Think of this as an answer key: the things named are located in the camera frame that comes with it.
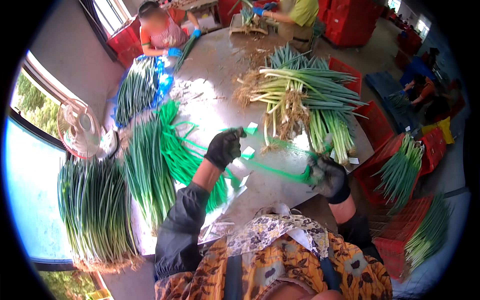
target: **yellow-green shirt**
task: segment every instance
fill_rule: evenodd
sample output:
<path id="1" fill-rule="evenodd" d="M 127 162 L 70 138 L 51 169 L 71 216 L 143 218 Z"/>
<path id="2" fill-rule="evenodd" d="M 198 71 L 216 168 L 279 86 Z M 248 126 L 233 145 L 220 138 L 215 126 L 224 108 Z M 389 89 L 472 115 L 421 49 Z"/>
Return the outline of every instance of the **yellow-green shirt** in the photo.
<path id="1" fill-rule="evenodd" d="M 317 14 L 317 0 L 297 0 L 290 12 L 290 18 L 300 26 L 312 27 Z"/>

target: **gray work table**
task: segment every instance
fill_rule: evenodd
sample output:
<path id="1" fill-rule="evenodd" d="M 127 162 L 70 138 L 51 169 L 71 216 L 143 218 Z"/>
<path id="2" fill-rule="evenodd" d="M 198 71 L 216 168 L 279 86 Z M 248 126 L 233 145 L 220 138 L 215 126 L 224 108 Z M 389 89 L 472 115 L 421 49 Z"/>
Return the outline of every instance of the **gray work table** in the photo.
<path id="1" fill-rule="evenodd" d="M 264 57 L 273 53 L 274 47 L 283 46 L 285 42 L 276 34 L 253 36 L 234 33 L 224 28 L 199 38 L 175 75 L 175 83 L 170 92 L 172 98 L 181 102 L 176 122 L 188 120 L 199 125 L 199 129 L 190 135 L 195 143 L 208 146 L 217 130 L 227 127 L 247 127 L 250 122 L 258 123 L 260 135 L 263 132 L 262 115 L 265 103 L 252 103 L 242 108 L 232 98 L 234 90 L 240 86 L 236 81 L 252 68 L 264 65 Z M 355 134 L 356 157 L 360 164 L 373 155 L 373 149 L 365 133 L 355 118 L 351 129 Z M 187 127 L 178 129 L 183 132 Z M 305 134 L 295 139 L 298 147 L 307 150 L 308 141 Z M 247 146 L 255 149 L 254 160 L 272 168 L 301 174 L 306 167 L 307 157 L 286 151 L 272 151 L 260 154 L 264 144 L 262 138 L 249 136 L 240 141 L 241 150 Z M 350 165 L 349 171 L 359 165 Z M 246 167 L 235 160 L 228 167 L 240 180 L 249 175 L 247 190 L 235 199 L 225 215 L 231 222 L 240 226 L 250 221 L 262 207 L 273 203 L 285 203 L 290 208 L 310 199 L 315 194 L 305 184 L 284 180 L 261 169 Z M 142 254 L 151 254 L 152 247 L 142 249 Z"/>

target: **black arm sleeve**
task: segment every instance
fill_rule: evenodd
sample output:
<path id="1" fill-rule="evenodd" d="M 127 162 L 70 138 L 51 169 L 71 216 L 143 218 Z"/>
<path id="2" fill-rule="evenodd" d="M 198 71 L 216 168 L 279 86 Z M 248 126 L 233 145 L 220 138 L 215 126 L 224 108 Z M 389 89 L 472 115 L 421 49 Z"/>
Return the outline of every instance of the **black arm sleeve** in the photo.
<path id="1" fill-rule="evenodd" d="M 356 212 L 346 223 L 338 225 L 338 233 L 343 237 L 344 241 L 359 247 L 364 255 L 369 255 L 379 260 L 382 264 L 384 263 L 375 244 L 372 243 L 372 237 L 368 231 L 367 216 Z"/>
<path id="2" fill-rule="evenodd" d="M 162 279 L 180 272 L 193 272 L 202 260 L 198 235 L 205 222 L 210 193 L 191 182 L 178 191 L 175 205 L 158 229 L 155 247 L 155 272 Z"/>

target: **greenery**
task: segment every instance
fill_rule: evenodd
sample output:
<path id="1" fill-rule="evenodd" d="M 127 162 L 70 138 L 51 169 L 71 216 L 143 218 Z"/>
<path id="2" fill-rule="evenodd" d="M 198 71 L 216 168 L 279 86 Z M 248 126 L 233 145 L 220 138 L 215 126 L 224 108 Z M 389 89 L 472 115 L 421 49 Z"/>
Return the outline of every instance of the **greenery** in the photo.
<path id="1" fill-rule="evenodd" d="M 80 270 L 38 273 L 57 300 L 84 300 L 96 290 L 90 275 Z"/>
<path id="2" fill-rule="evenodd" d="M 60 106 L 40 92 L 22 73 L 18 76 L 16 90 L 19 98 L 15 105 L 22 116 L 36 127 L 60 139 L 57 130 Z"/>

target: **orange shirt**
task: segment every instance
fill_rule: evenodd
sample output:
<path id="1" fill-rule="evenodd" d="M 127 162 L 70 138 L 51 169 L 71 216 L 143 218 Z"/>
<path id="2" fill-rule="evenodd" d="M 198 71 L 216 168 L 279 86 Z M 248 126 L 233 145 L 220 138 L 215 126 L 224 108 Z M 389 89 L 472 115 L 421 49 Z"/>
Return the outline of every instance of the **orange shirt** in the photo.
<path id="1" fill-rule="evenodd" d="M 435 85 L 430 78 L 425 77 L 425 85 L 423 86 L 423 90 L 421 91 L 420 96 L 425 99 L 428 95 L 431 95 L 433 93 L 435 93 Z"/>
<path id="2" fill-rule="evenodd" d="M 177 23 L 178 26 L 180 26 L 180 23 L 187 16 L 186 11 L 179 10 L 179 9 L 176 9 L 176 8 L 169 8 L 168 13 L 172 17 L 173 21 L 175 23 Z M 165 28 L 167 28 L 168 25 L 169 25 L 169 23 L 168 23 L 168 18 L 167 18 L 165 20 Z M 162 31 L 155 32 L 154 35 L 158 35 L 158 34 L 161 34 L 161 33 L 162 33 Z M 142 27 L 140 26 L 140 42 L 142 43 L 142 46 L 150 44 L 150 41 L 151 41 L 150 36 L 151 36 L 150 32 L 148 32 L 148 30 L 146 30 L 146 29 L 142 29 Z"/>

